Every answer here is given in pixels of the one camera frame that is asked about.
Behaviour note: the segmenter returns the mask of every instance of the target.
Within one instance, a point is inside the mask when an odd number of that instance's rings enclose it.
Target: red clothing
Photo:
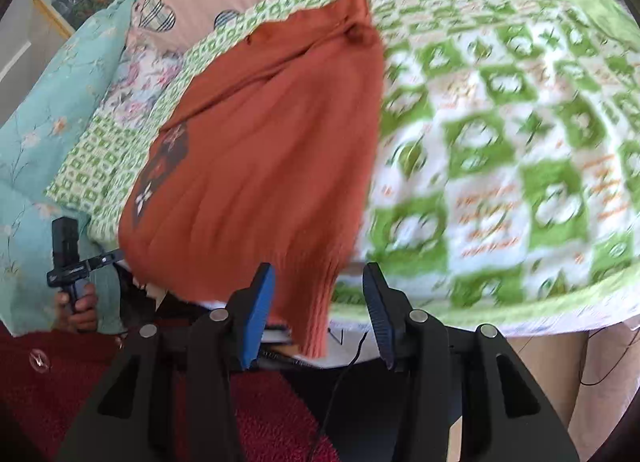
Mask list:
[[[120,221],[135,276],[226,301],[276,268],[271,318],[324,352],[378,142],[383,46],[367,0],[269,22],[193,79]]]

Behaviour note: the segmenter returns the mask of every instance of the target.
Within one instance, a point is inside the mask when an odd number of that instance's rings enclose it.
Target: floral pillowcase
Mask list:
[[[148,45],[127,47],[88,128],[65,157],[45,195],[90,216],[98,211],[131,139],[181,68],[179,54],[160,54]]]
[[[78,143],[118,66],[135,0],[115,0],[80,27],[50,61],[30,93],[0,124],[0,321],[14,335],[49,330],[56,317],[46,273],[52,268],[51,222],[79,221],[81,258],[100,250],[86,234],[87,215],[70,213],[42,191]],[[122,331],[120,284],[112,267],[94,271],[98,331]]]
[[[182,68],[182,57],[153,47],[125,49],[97,113],[127,129],[142,126],[156,100]]]

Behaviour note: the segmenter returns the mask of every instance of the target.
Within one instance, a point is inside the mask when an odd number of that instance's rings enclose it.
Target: hand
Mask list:
[[[76,301],[76,313],[71,314],[66,307],[69,303],[67,293],[56,293],[56,322],[53,328],[67,332],[95,331],[98,328],[98,314],[95,306],[98,296],[95,294],[95,286],[87,283],[84,286],[84,296]]]

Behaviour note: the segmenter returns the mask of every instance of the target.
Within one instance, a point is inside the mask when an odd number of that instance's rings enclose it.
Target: green and white blanket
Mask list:
[[[261,23],[330,1],[266,0],[211,33],[141,130],[94,118],[48,195],[115,241],[148,147],[191,79]],[[415,306],[452,325],[557,331],[543,317],[557,324],[614,294],[637,312],[638,48],[565,0],[370,4],[387,69],[354,260],[380,262]],[[366,322],[360,286],[338,279],[332,319]]]

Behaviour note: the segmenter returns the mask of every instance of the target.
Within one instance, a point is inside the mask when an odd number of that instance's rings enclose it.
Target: blue fabric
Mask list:
[[[51,222],[81,225],[82,258],[100,253],[84,231],[87,217],[63,210],[42,192],[78,143],[118,66],[135,0],[115,0],[89,18],[53,57],[33,89],[0,128],[0,319],[14,335],[49,330],[54,290]],[[113,267],[92,276],[98,330],[116,333],[120,286]]]

